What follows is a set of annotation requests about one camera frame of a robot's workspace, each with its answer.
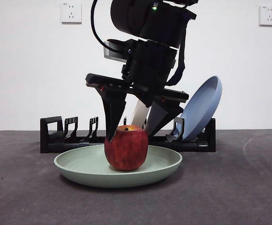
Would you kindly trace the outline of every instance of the black cable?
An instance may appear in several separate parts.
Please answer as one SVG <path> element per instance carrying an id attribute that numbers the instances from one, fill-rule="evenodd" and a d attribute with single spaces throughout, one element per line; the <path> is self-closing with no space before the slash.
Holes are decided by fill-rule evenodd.
<path id="1" fill-rule="evenodd" d="M 184 26 L 184 30 L 182 33 L 182 41 L 179 48 L 179 56 L 178 56 L 178 67 L 174 73 L 174 75 L 170 78 L 169 81 L 166 82 L 167 86 L 174 86 L 182 79 L 183 72 L 185 69 L 184 64 L 184 50 L 185 50 L 185 42 L 186 42 L 186 35 L 187 35 L 187 23 Z"/>
<path id="2" fill-rule="evenodd" d="M 107 46 L 107 45 L 99 38 L 99 36 L 97 35 L 96 30 L 95 30 L 95 25 L 94 25 L 94 11 L 95 11 L 96 4 L 97 4 L 97 0 L 94 0 L 93 3 L 92 3 L 92 8 L 91 8 L 91 28 L 92 28 L 92 32 L 93 32 L 94 36 L 96 37 L 96 39 L 98 40 L 98 42 L 99 42 L 103 47 L 109 49 L 109 50 L 112 51 L 112 52 L 123 54 L 124 51 L 122 51 L 122 50 L 115 50 L 115 49 L 113 49 L 113 48 Z"/>

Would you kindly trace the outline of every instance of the red apple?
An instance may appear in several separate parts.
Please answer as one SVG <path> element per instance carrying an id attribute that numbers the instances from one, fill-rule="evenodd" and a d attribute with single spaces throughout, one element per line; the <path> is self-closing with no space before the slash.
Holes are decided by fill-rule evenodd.
<path id="1" fill-rule="evenodd" d="M 111 142 L 104 141 L 104 153 L 108 162 L 119 170 L 136 170 L 147 156 L 148 137 L 140 127 L 119 126 Z"/>

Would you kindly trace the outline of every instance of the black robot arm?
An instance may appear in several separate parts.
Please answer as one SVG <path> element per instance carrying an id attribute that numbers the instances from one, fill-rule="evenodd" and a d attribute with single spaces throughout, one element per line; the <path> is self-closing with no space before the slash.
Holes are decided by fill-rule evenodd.
<path id="1" fill-rule="evenodd" d="M 186 9 L 197 0 L 171 0 L 176 7 L 162 0 L 113 0 L 111 18 L 115 27 L 125 33 L 146 39 L 102 42 L 94 28 L 94 0 L 91 25 L 95 37 L 104 46 L 105 57 L 125 62 L 122 80 L 88 74 L 87 86 L 94 87 L 103 100 L 106 117 L 106 137 L 112 140 L 125 108 L 126 94 L 135 95 L 146 107 L 152 107 L 145 130 L 149 137 L 173 120 L 188 100 L 184 92 L 165 89 L 179 82 L 184 70 L 186 27 L 196 15 Z M 176 73 L 167 82 L 180 48 Z"/>

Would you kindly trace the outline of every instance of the light green plate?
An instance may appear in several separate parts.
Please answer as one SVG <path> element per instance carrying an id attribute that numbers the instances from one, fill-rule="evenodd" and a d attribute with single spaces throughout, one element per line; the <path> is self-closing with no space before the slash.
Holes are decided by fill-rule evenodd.
<path id="1" fill-rule="evenodd" d="M 118 171 L 96 145 L 64 152 L 54 159 L 61 174 L 76 183 L 98 188 L 129 188 L 155 183 L 170 176 L 180 165 L 181 154 L 149 146 L 145 163 L 132 172 Z"/>

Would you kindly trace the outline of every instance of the wall socket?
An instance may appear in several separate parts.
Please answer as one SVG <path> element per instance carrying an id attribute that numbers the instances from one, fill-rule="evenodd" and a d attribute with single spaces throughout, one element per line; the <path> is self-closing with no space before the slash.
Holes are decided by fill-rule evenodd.
<path id="1" fill-rule="evenodd" d="M 259 25 L 272 26 L 272 5 L 259 6 Z"/>
<path id="2" fill-rule="evenodd" d="M 62 23 L 81 23 L 81 3 L 65 2 L 61 6 Z"/>

